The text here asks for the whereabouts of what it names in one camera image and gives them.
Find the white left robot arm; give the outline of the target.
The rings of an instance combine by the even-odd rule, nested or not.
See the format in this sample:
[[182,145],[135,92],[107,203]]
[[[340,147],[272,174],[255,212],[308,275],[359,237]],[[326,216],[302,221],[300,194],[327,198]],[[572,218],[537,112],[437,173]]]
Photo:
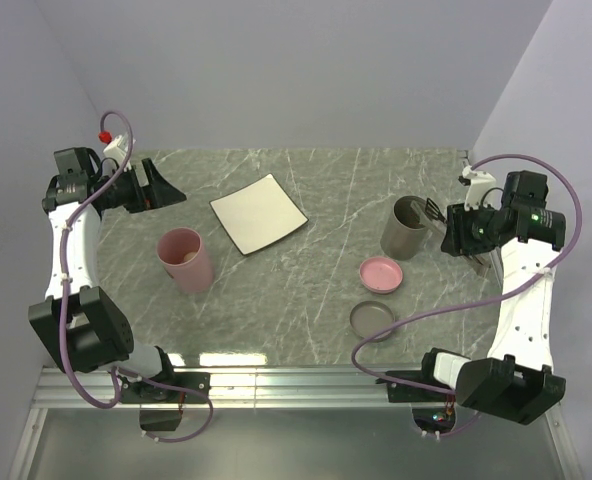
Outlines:
[[105,174],[89,148],[60,150],[54,157],[58,173],[42,200],[53,234],[52,271],[44,300],[28,310],[29,323],[62,372],[130,372],[143,379],[154,401],[166,402],[179,381],[170,359],[161,348],[135,340],[126,315],[100,285],[97,253],[106,211],[137,214],[186,196],[149,158],[138,168]]

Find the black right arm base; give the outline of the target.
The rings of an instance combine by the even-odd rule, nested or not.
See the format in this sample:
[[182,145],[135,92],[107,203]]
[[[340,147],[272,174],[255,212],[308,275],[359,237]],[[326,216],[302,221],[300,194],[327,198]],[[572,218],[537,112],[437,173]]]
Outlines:
[[443,393],[448,387],[426,377],[420,370],[389,370],[387,376],[408,382],[426,384],[430,389],[377,378],[386,388],[390,404],[409,404],[414,426],[422,435],[442,437],[455,430],[457,414],[455,397]]

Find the metal tongs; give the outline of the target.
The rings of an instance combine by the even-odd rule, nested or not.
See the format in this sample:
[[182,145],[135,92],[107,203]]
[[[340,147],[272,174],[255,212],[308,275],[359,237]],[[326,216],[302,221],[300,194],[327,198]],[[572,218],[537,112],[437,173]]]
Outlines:
[[[437,235],[440,241],[443,241],[446,235],[447,220],[438,204],[430,198],[412,200],[411,208],[420,223]],[[480,255],[460,256],[460,259],[480,278],[485,278],[492,268],[491,261]]]

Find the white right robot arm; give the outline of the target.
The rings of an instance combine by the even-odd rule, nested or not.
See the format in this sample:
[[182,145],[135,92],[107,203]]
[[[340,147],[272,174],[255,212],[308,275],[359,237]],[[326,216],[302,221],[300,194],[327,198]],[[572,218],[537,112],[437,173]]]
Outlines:
[[466,199],[448,206],[443,252],[474,256],[500,252],[504,300],[495,337],[483,359],[434,348],[417,376],[431,400],[451,389],[458,405],[528,425],[558,403],[566,381],[555,375],[549,324],[555,269],[566,235],[563,214],[546,207],[547,178],[530,171],[507,175],[501,204],[487,200],[495,178],[467,167],[459,178]]

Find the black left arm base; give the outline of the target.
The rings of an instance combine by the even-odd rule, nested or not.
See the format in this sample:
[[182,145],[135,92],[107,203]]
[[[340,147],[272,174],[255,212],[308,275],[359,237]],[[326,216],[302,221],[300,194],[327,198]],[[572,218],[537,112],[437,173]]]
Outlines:
[[139,424],[145,432],[175,432],[187,406],[208,405],[210,380],[209,373],[180,372],[163,387],[161,380],[123,376],[120,405],[139,408]]

